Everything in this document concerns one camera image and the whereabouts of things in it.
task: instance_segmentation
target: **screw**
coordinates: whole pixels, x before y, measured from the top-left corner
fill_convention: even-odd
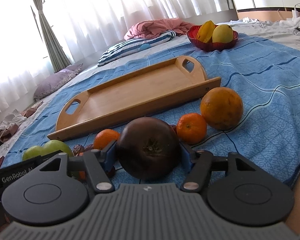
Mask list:
[[[145,191],[150,191],[150,190],[152,190],[152,187],[146,186],[146,187],[144,187],[143,189],[144,189]]]
[[[96,187],[98,190],[109,190],[112,188],[112,185],[109,182],[100,182]]]
[[[187,190],[196,190],[199,188],[199,184],[196,182],[186,182],[185,184],[183,184],[183,188]]]

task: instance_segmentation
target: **sheer curtain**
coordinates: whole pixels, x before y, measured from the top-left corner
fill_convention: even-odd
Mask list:
[[[227,0],[45,0],[43,4],[54,33],[74,61],[122,40],[138,22],[228,9]]]
[[[47,55],[29,0],[0,0],[0,112],[53,73]]]

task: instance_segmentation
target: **mandarin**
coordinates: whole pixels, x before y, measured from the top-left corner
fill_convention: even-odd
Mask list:
[[[202,141],[207,134],[207,123],[197,113],[184,114],[177,123],[178,137],[188,144]]]
[[[105,129],[96,135],[93,142],[93,148],[102,150],[106,147],[109,142],[112,140],[118,140],[120,137],[120,133],[115,130]]]

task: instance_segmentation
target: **yellow fruit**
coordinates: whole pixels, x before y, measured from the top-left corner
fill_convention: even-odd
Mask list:
[[[211,42],[212,34],[214,31],[214,23],[212,21],[205,22],[201,25],[197,33],[197,40],[208,43]]]
[[[229,43],[233,40],[233,30],[227,24],[217,26],[212,34],[212,42]]]

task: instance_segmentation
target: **fruit bowl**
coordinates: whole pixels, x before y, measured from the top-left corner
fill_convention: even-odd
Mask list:
[[[189,31],[187,32],[187,36],[190,40],[190,42],[196,46],[199,49],[204,50],[205,52],[210,52],[214,50],[224,50],[224,49],[231,49],[235,46],[235,44],[238,41],[238,33],[236,31],[233,31],[233,41],[228,43],[222,43],[222,42],[211,42],[211,43],[204,43],[202,41],[197,40],[197,33],[200,29],[201,25],[194,25],[192,26]]]

